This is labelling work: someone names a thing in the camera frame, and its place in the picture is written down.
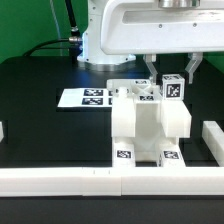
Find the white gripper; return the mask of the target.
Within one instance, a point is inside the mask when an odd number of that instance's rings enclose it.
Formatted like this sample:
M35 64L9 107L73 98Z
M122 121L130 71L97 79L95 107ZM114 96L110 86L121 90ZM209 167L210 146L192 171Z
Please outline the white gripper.
M167 0L109 0L101 22L101 49L107 54L145 54L156 83L155 54L189 53L189 83L202 52L224 51L224 0L199 0L193 7L168 7Z

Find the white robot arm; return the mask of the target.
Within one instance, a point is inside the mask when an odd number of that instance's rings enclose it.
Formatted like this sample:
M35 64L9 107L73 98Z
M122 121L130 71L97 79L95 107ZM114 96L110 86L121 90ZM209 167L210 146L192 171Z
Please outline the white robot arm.
M82 40L78 61L97 70L187 53L192 75L205 52L224 51L224 0L88 0Z

